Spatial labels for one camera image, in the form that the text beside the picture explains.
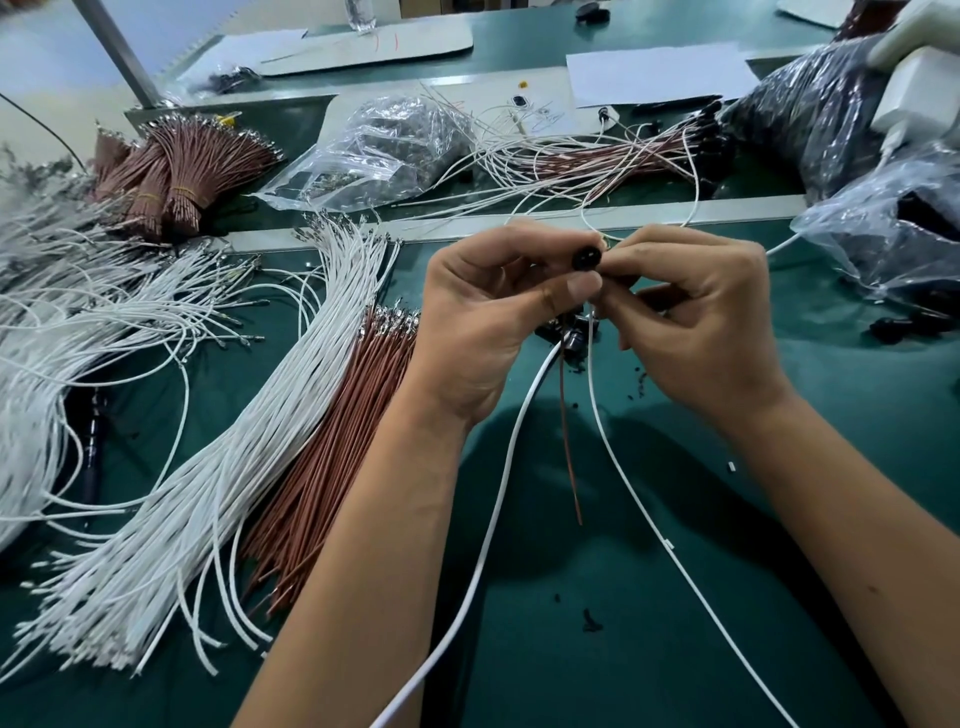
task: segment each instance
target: floor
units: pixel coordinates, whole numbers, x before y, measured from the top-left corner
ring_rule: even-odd
[[[346,22],[343,0],[105,0],[148,72],[156,74],[216,33],[305,28]],[[378,17],[399,17],[397,0],[374,0]],[[136,100],[70,0],[0,16],[0,92],[54,129],[81,158],[93,154],[96,123],[123,133]],[[0,99],[0,145],[21,161],[65,152],[37,124]]]

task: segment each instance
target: green workbench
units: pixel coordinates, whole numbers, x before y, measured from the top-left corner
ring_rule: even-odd
[[[613,7],[606,29],[579,31],[570,7],[471,16],[476,47],[465,58],[330,74],[336,84],[414,75],[481,73],[561,64],[588,49],[739,39],[753,47],[821,42],[826,33],[773,15],[773,3],[634,0]],[[325,87],[318,78],[290,84]],[[289,154],[317,135],[326,98],[305,91],[285,101],[239,105],[244,124],[269,133]],[[742,196],[796,191],[778,170],[747,160],[726,189]],[[771,192],[771,185],[777,191]],[[623,204],[691,199],[688,185],[642,186]],[[226,201],[219,232],[284,228],[298,219]],[[785,220],[705,225],[704,230],[770,247]],[[384,301],[420,302],[426,262],[443,243],[400,253]],[[302,270],[310,251],[268,254],[274,267]],[[799,244],[772,264],[774,325],[787,373],[834,425],[911,496],[960,530],[960,341],[911,341],[893,348],[861,332],[885,305],[858,298],[819,252]],[[243,311],[245,332],[267,341],[249,350],[214,346],[188,363],[191,414],[175,465],[219,435],[296,338],[294,309],[280,297]],[[435,637],[463,597],[487,527],[510,430],[534,373],[549,351],[531,338],[501,403],[471,434],[454,502],[438,597]],[[143,371],[146,352],[124,363]],[[616,350],[601,326],[595,351],[597,397],[612,445],[640,497],[684,566],[783,706],[807,726],[902,725],[889,696],[823,584],[771,515],[756,485],[724,443],[670,403],[652,383],[639,390],[638,362]],[[684,583],[609,462],[589,415],[586,378],[566,379],[573,459],[584,525],[566,476],[557,368],[527,415],[485,577],[460,637],[427,681],[423,725],[747,726],[782,720]],[[167,368],[112,392],[104,447],[104,502],[142,495],[153,482],[180,415],[180,374]],[[109,530],[95,522],[94,530]],[[18,588],[28,565],[57,543],[37,526],[5,552],[0,580],[0,652],[36,600]],[[216,591],[204,598],[204,629],[230,642],[208,676],[175,620],[141,677],[92,667],[57,671],[37,659],[0,687],[0,725],[227,726],[261,664],[231,638]],[[585,632],[584,610],[603,625]],[[279,623],[268,629],[276,631]]]

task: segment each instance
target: paper sheet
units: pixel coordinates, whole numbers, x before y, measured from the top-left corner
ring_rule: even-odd
[[[579,109],[711,94],[738,99],[757,84],[735,43],[576,53],[566,68]]]

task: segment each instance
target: plastic bag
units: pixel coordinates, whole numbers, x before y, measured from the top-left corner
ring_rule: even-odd
[[[466,115],[426,96],[384,96],[253,193],[276,209],[354,212],[422,194],[471,149]]]
[[[184,74],[163,89],[163,101],[171,107],[197,104],[204,99],[231,93],[235,88],[261,76],[242,65],[218,64],[216,70],[202,77]]]
[[[906,150],[790,227],[875,298],[960,281],[960,153],[938,143]]]
[[[726,109],[725,131],[793,164],[810,203],[830,197],[879,160],[883,137],[870,122],[888,76],[867,67],[878,38],[833,43],[777,69]]]

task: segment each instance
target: black cable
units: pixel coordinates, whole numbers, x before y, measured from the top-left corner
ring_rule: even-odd
[[[24,109],[23,107],[21,107],[19,104],[17,104],[12,98],[10,98],[10,96],[7,96],[6,94],[0,93],[0,99],[3,99],[4,101],[6,101],[6,102],[7,102],[8,104],[10,104],[14,109],[18,110],[20,113],[22,113],[22,114],[23,114],[24,116],[26,116],[27,118],[36,121],[37,124],[39,124],[41,127],[43,127],[52,137],[54,137],[60,144],[63,145],[63,148],[64,148],[67,152],[70,153],[70,156],[71,156],[73,159],[75,159],[75,160],[77,161],[77,163],[80,165],[80,168],[81,168],[84,172],[86,172],[86,165],[84,164],[84,161],[83,161],[82,159],[80,159],[80,155],[78,155],[76,152],[74,152],[73,149],[70,147],[70,145],[67,144],[65,141],[63,141],[62,137],[60,137],[60,135],[59,135],[58,133],[56,133],[54,130],[52,130],[50,127],[48,127],[48,126],[47,126],[46,124],[44,124],[42,121],[40,121],[39,119],[37,119],[37,118],[36,118],[33,114],[31,114],[29,111],[27,111],[26,109]]]

